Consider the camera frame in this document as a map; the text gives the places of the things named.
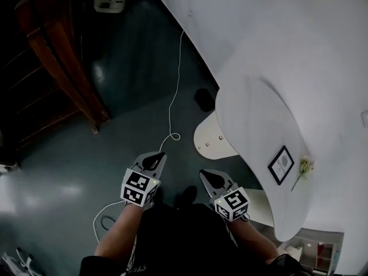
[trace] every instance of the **white table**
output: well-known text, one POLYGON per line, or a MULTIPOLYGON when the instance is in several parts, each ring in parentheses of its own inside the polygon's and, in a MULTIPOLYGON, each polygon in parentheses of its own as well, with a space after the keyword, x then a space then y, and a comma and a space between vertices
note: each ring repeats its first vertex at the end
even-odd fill
POLYGON ((291 112, 268 85, 257 79, 221 86, 215 112, 195 131, 197 151, 210 159, 239 154, 268 198, 275 237, 282 242, 289 240, 305 221, 312 187, 311 177, 301 178, 291 191, 299 175, 300 157, 308 154, 291 112), (295 164, 278 185, 268 165, 283 145, 295 164))

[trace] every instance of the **black pants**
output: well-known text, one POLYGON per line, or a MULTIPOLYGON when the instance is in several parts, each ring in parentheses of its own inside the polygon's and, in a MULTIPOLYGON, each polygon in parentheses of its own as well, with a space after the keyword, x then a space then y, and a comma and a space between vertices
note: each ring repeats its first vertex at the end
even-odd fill
POLYGON ((184 210, 164 204, 143 214, 134 266, 157 261, 164 265, 180 266, 179 263, 187 262, 196 266, 212 262, 216 252, 223 259, 234 257, 237 252, 218 214, 202 204, 184 210))

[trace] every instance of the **person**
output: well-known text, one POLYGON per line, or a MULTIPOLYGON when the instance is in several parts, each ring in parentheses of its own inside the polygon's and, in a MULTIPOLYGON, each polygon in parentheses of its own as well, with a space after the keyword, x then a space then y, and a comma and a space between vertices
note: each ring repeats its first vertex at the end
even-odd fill
POLYGON ((193 204, 196 195, 197 189, 190 186, 173 208, 162 202, 159 191, 151 209, 126 205, 94 256, 82 260, 80 276, 309 275, 240 218, 227 223, 235 244, 220 215, 193 204), (133 266, 127 271, 128 263, 133 266))

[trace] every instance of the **fiducial marker cube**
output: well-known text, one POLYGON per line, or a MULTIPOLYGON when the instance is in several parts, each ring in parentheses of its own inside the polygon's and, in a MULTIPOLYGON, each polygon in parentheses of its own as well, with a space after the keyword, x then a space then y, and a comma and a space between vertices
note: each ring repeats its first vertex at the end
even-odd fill
POLYGON ((249 203, 250 199, 246 191, 242 187, 239 187, 216 199, 214 201, 214 209, 216 213, 232 222, 247 213, 249 203))
POLYGON ((122 180, 120 197, 132 204, 144 206, 155 195, 160 180, 127 169, 122 180))

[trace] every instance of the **white cable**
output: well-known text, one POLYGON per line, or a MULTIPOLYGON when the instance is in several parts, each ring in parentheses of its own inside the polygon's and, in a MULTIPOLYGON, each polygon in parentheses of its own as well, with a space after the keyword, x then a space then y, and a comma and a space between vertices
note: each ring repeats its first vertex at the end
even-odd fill
POLYGON ((160 152, 161 152, 161 149, 163 147, 163 144, 165 143, 165 141, 171 137, 174 141, 178 141, 180 140, 181 136, 179 133, 171 133, 171 106, 173 105, 176 97, 177 97, 177 94, 178 94, 178 89, 179 89, 179 81, 180 81, 180 64, 181 64, 181 60, 182 60, 182 37, 183 37, 183 34, 184 34, 184 30, 180 36, 180 45, 179 45, 179 65, 178 65, 178 81, 177 81, 177 90, 175 91, 175 95, 174 95, 174 98, 172 99, 169 107, 168 107, 168 131, 169 131, 169 135, 162 141, 161 143, 161 146, 160 146, 160 152))
POLYGON ((107 209, 109 206, 112 206, 112 205, 117 205, 117 204, 120 204, 122 202, 125 202, 124 200, 121 200, 121 201, 116 201, 116 202, 113 202, 112 204, 109 204, 109 205, 106 205, 103 207, 102 210, 100 210, 98 212, 98 214, 95 216, 94 220, 93 220, 93 231, 94 231, 94 236, 96 236, 96 239, 97 239, 97 242, 99 242, 99 239, 98 239, 98 236, 97 236, 97 230, 96 230, 96 226, 94 225, 94 223, 96 222, 96 219, 97 217, 99 216, 99 214, 101 214, 105 209, 107 209))

